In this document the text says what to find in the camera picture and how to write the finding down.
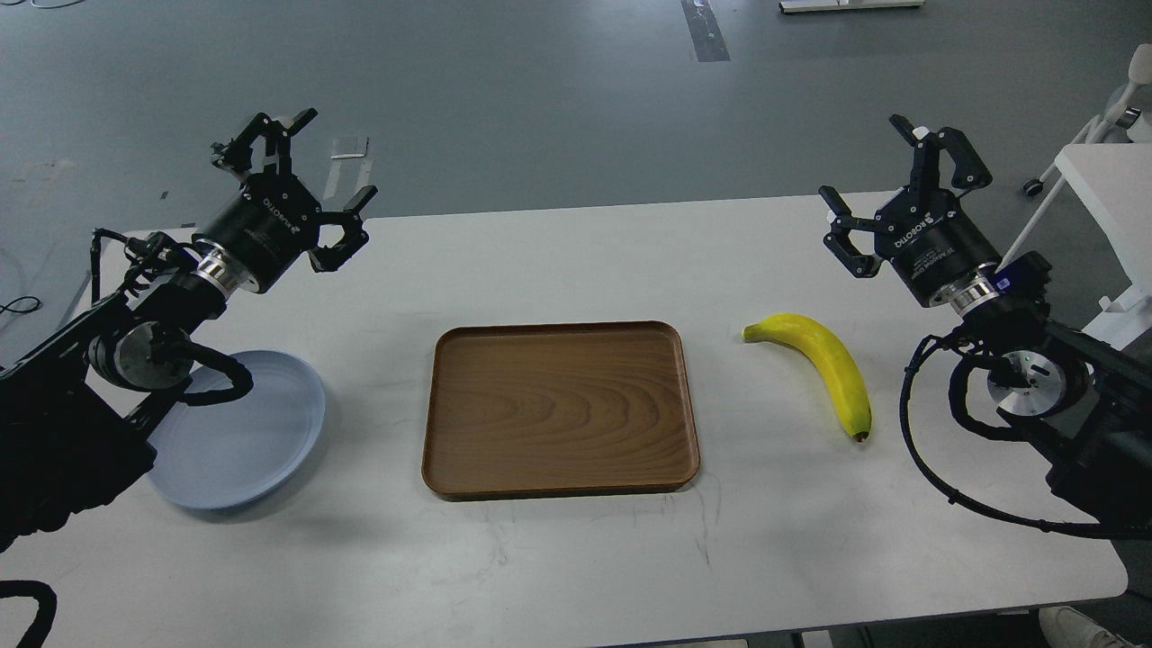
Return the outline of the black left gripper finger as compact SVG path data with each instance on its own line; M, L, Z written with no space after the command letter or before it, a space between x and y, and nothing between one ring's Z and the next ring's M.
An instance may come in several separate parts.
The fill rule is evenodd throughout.
M248 195L256 187L255 176L268 174L274 187L311 193L293 172L293 136L313 122L320 114L317 108L305 108L291 118L272 118L257 113L227 142L211 144L211 163L238 181L238 196Z
M341 238L338 238L338 242L328 246L316 244L308 250L309 261L316 274L329 274L329 272L338 271L369 242L369 234L364 229L361 212L371 199L374 199L377 194L377 184L366 184L358 193L354 193L354 196L346 202L341 210L318 211L311 218L317 232L320 232L321 227L339 226L341 228Z

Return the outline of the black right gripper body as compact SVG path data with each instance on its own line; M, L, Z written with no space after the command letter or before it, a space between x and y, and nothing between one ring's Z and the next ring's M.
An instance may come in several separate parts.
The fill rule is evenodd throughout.
M1001 259L950 190L937 189L918 204L916 193L902 189L876 214L876 253L924 308L937 304L946 284Z

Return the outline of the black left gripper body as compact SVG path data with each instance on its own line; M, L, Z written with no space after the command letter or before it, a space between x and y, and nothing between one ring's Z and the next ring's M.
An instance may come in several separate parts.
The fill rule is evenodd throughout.
M247 291L264 294L300 255L317 246L320 201L300 178L275 172L251 174L238 197L194 233L202 253L222 249L247 271Z

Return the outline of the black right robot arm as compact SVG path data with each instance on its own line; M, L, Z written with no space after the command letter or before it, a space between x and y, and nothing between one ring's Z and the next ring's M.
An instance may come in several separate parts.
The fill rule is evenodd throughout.
M1090 540L1149 540L1149 366L1049 316L1049 262L1011 262L964 213L992 174L963 131L889 122L914 149L909 180L876 214L855 217L835 188L824 244L857 278L889 264L924 307L950 306L961 323L927 336L904 369L899 424L914 466L953 505L996 521ZM1086 523L1017 517L980 503L932 470L910 425L914 379L937 351L958 356L948 385L955 422L988 440L1024 443L1048 461L1049 492Z

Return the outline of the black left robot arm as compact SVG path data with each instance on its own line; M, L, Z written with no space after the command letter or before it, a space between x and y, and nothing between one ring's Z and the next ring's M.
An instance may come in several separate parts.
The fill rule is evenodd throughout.
M3 549L115 500L156 464L149 436L174 406L251 393L247 366L191 337L235 291L271 291L301 255L334 272L367 243L361 212L374 184L328 211L293 172L293 136L316 115L259 113L215 143L212 164L238 195L188 242L92 232L91 306L3 369Z

